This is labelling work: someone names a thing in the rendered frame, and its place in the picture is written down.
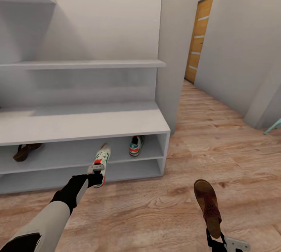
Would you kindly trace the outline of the gym shoe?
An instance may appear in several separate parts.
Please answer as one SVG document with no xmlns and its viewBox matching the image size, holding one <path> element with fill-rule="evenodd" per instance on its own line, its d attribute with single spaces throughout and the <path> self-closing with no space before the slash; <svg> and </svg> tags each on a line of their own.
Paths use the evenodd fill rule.
<svg viewBox="0 0 281 252">
<path fill-rule="evenodd" d="M 99 148 L 99 150 L 97 151 L 95 160 L 93 165 L 104 165 L 105 167 L 107 166 L 107 161 L 110 158 L 110 154 L 111 154 L 111 146 L 109 143 L 104 143 L 101 145 L 101 147 Z M 106 169 L 105 169 L 106 170 Z M 99 171 L 94 171 L 95 174 L 102 174 L 103 176 L 103 180 L 102 180 L 102 184 L 100 185 L 93 185 L 94 188 L 99 188 L 101 186 L 103 186 L 104 182 L 105 182 L 105 170 L 99 170 Z"/>
<path fill-rule="evenodd" d="M 142 145 L 144 144 L 144 135 L 132 136 L 130 140 L 130 154 L 132 156 L 137 156 L 140 153 Z"/>
</svg>

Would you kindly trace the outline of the sandal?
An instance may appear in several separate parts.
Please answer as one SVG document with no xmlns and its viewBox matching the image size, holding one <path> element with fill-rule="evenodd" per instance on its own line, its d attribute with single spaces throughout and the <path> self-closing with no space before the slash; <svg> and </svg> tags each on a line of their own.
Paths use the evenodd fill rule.
<svg viewBox="0 0 281 252">
<path fill-rule="evenodd" d="M 38 149 L 43 143 L 36 143 L 36 144 L 26 144 L 24 148 L 22 145 L 18 146 L 18 152 L 14 155 L 14 159 L 17 162 L 24 162 L 28 158 L 28 154 L 30 151 L 34 149 Z"/>
<path fill-rule="evenodd" d="M 194 193 L 203 211 L 203 219 L 206 222 L 210 236 L 213 239 L 218 239 L 221 236 L 220 223 L 222 219 L 213 187 L 208 181 L 198 179 L 194 183 Z"/>
</svg>

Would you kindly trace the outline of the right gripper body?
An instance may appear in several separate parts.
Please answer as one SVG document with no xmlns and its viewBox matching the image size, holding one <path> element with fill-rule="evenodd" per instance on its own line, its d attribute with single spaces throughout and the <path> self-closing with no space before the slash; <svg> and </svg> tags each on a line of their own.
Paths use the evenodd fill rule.
<svg viewBox="0 0 281 252">
<path fill-rule="evenodd" d="M 224 247 L 224 244 L 222 242 L 218 242 L 213 239 L 212 252 L 227 252 L 227 249 Z M 244 251 L 241 249 L 236 249 L 236 252 L 244 252 Z"/>
</svg>

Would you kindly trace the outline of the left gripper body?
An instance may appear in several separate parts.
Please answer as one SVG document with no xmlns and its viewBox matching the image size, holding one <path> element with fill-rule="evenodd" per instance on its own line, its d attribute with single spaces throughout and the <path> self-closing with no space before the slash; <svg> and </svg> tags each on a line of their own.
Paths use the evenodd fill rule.
<svg viewBox="0 0 281 252">
<path fill-rule="evenodd" d="M 90 187 L 93 186 L 93 185 L 102 184 L 102 180 L 103 180 L 102 174 L 89 174 L 89 176 L 92 179 L 92 183 L 91 183 Z"/>
</svg>

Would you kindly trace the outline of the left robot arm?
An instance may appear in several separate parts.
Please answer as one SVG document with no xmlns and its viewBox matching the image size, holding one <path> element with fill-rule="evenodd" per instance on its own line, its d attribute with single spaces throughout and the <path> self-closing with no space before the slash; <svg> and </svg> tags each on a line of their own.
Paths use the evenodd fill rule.
<svg viewBox="0 0 281 252">
<path fill-rule="evenodd" d="M 69 183 L 57 191 L 53 200 L 26 226 L 15 233 L 0 252 L 54 252 L 65 225 L 88 187 L 102 184 L 102 164 L 89 166 L 87 174 L 73 175 Z"/>
</svg>

